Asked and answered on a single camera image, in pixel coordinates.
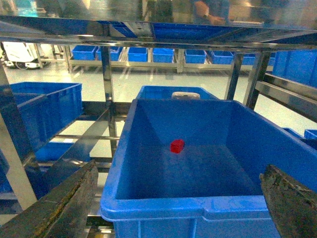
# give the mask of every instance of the blue plastic bin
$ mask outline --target blue plastic bin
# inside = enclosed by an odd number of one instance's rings
[[[26,132],[34,151],[38,151],[49,140],[51,117],[49,100],[45,95],[14,93]]]
[[[183,139],[180,154],[170,144]],[[317,154],[235,101],[132,102],[101,198],[120,238],[279,238],[259,174],[317,191]]]
[[[186,63],[205,63],[206,53],[201,50],[185,50]]]
[[[154,48],[153,62],[173,63],[174,49]]]
[[[35,153],[37,161],[56,161],[58,160],[74,143],[50,142],[38,152]],[[90,161],[89,154],[85,155],[84,161]]]
[[[303,139],[304,137],[301,136],[300,134],[298,134],[296,131],[294,131],[293,129],[291,128],[283,128],[285,131],[287,131],[288,133],[290,133],[291,135],[295,136],[296,138],[299,138],[299,139]]]
[[[208,51],[208,55],[211,57],[211,62],[214,64],[231,64],[233,61],[234,52],[228,51]],[[243,58],[243,65],[254,65],[256,55],[245,54]],[[273,66],[275,61],[275,53],[272,53],[268,65]]]
[[[173,92],[198,93],[201,99],[218,99],[203,88],[169,86],[142,86],[137,99],[171,99]]]
[[[277,52],[272,74],[317,87],[317,50]]]
[[[47,138],[53,137],[83,112],[81,83],[23,82],[11,84],[14,93],[45,94],[49,101],[47,118],[50,129]]]
[[[306,139],[317,139],[317,130],[306,129],[304,132],[304,137]]]
[[[110,58],[112,61],[119,60],[122,49],[123,49],[123,47],[115,47],[115,46],[112,46],[110,48]],[[101,48],[100,47],[98,47],[96,54],[97,54],[97,59],[101,60]]]
[[[233,54],[229,51],[207,51],[213,64],[231,64]]]
[[[148,61],[148,48],[130,47],[128,51],[129,61],[147,62]]]
[[[76,46],[73,50],[74,60],[95,60],[97,46]]]

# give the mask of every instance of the small red block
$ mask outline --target small red block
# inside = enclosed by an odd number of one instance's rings
[[[185,141],[182,139],[174,140],[170,144],[170,151],[176,154],[179,154],[184,149]]]

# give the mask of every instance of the metal post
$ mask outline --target metal post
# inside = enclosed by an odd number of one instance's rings
[[[177,73],[182,73],[184,69],[185,64],[185,50],[179,49],[178,50],[178,56],[177,56]]]
[[[34,44],[34,48],[35,48],[35,51],[36,51],[36,55],[38,57],[38,62],[39,62],[40,68],[43,68],[43,63],[41,61],[41,54],[40,54],[40,50],[39,50],[38,44]]]
[[[55,51],[55,45],[51,45],[51,48],[52,48],[53,58],[56,60],[57,56],[56,56],[56,51]]]
[[[47,192],[12,90],[0,65],[0,160],[23,210]]]
[[[256,84],[258,81],[263,81],[270,56],[270,52],[257,53],[256,60],[250,72],[249,83],[243,104],[252,110],[254,110],[259,96],[259,92],[256,90]]]
[[[65,61],[67,63],[68,73],[71,73],[73,71],[73,66],[69,62],[71,57],[69,46],[64,46],[64,53],[65,53]]]
[[[109,106],[110,113],[108,116],[108,127],[109,135],[116,137],[115,129],[115,108],[113,104],[113,86],[111,77],[111,64],[110,64],[110,47],[101,47],[101,60],[103,64],[103,76],[104,76],[104,87],[106,94],[106,103]],[[117,148],[116,141],[110,141],[112,157],[114,156],[115,150]]]
[[[243,61],[243,54],[234,53],[233,62],[231,64],[230,75],[227,83],[226,93],[224,99],[233,100],[236,92],[239,73]]]

